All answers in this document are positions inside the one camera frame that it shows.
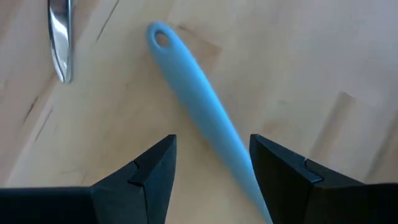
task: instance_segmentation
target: wood grain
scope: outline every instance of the wood grain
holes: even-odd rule
[[[395,1],[79,1],[70,85],[49,81],[43,2],[8,2],[0,24],[4,185],[90,185],[177,134],[167,223],[262,223],[152,60],[144,34],[157,20],[191,49],[247,146],[259,133],[352,178],[397,180]]]

